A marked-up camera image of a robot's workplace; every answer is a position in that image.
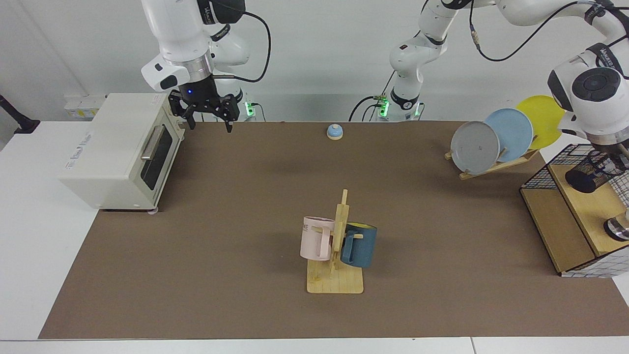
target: mug handle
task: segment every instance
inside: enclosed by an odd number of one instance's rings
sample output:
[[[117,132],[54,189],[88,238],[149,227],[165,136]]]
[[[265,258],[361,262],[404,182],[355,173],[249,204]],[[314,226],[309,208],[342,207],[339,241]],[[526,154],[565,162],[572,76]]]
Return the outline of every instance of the mug handle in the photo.
[[[330,245],[330,229],[328,227],[322,227],[323,236],[321,237],[321,248],[317,251],[317,257],[321,257],[322,254],[328,252],[328,246]]]
[[[345,236],[345,245],[343,246],[343,256],[349,256],[348,263],[353,263],[353,239],[356,232],[350,231]]]

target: oven door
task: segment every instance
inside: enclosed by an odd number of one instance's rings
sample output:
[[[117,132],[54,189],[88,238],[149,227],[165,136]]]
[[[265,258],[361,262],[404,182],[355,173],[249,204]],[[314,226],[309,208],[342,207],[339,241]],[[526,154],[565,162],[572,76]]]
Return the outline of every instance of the oven door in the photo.
[[[155,121],[148,142],[140,156],[140,174],[137,184],[146,196],[157,206],[166,178],[180,144],[179,136],[168,116],[162,114]]]

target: blue mug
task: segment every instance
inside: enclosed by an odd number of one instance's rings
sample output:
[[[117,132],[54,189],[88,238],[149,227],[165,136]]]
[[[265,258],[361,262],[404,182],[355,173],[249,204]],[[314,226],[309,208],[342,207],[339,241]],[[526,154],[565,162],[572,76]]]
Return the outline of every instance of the blue mug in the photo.
[[[346,265],[368,268],[374,255],[377,231],[378,229],[371,225],[348,222],[345,229],[347,235],[341,250],[341,261]]]

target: black mesh basket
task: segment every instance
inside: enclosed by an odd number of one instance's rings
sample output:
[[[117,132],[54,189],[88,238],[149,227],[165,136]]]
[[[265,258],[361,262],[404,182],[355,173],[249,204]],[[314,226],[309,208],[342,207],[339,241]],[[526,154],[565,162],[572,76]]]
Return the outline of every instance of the black mesh basket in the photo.
[[[592,193],[625,171],[625,164],[620,157],[592,150],[583,161],[566,172],[565,180],[580,192]]]

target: pink mug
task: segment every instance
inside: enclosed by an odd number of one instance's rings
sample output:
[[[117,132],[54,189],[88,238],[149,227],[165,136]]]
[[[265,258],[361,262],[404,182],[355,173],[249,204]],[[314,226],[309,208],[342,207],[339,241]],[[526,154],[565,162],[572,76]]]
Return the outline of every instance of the pink mug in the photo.
[[[330,233],[334,230],[334,220],[322,217],[305,217],[301,231],[301,252],[303,258],[313,261],[328,261],[332,254]]]

